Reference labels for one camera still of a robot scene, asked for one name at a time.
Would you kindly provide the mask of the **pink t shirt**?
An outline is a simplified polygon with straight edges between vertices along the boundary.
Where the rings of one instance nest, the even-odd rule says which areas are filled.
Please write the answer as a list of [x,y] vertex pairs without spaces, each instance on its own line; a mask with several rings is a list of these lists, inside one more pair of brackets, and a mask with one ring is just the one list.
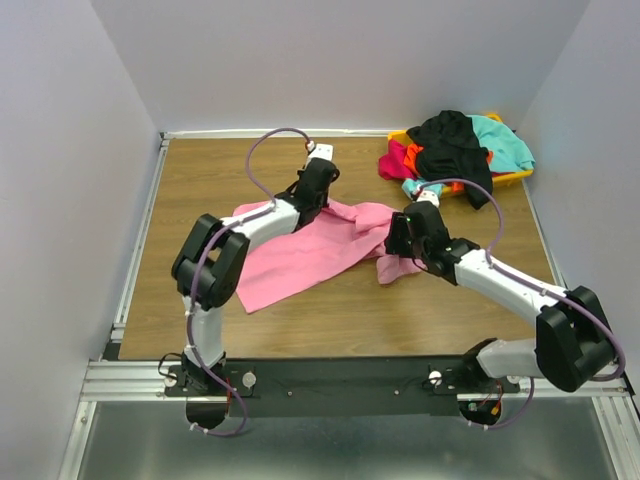
[[346,205],[331,200],[308,226],[255,248],[236,289],[245,312],[301,293],[363,260],[376,261],[381,285],[417,273],[419,268],[411,260],[385,250],[393,212],[380,203]]

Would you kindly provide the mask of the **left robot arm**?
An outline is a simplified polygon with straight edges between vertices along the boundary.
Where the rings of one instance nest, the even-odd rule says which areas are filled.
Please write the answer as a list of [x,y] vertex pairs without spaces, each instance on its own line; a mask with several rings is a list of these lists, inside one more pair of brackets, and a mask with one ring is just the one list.
[[186,309],[185,384],[197,393],[231,390],[217,366],[225,357],[223,306],[236,291],[248,254],[313,222],[328,206],[329,187],[339,175],[332,161],[312,158],[298,180],[265,205],[223,219],[204,214],[192,227],[171,275]]

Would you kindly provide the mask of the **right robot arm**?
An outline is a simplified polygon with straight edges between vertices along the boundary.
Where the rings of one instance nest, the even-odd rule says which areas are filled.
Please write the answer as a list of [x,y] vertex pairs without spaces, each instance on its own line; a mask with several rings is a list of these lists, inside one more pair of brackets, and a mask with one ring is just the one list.
[[474,290],[529,322],[531,339],[486,339],[469,349],[444,375],[445,382],[474,392],[496,379],[542,378],[564,392],[604,378],[620,361],[597,295],[580,286],[566,290],[523,274],[478,244],[453,238],[439,209],[417,202],[393,213],[384,242],[388,254],[409,259],[454,286]]

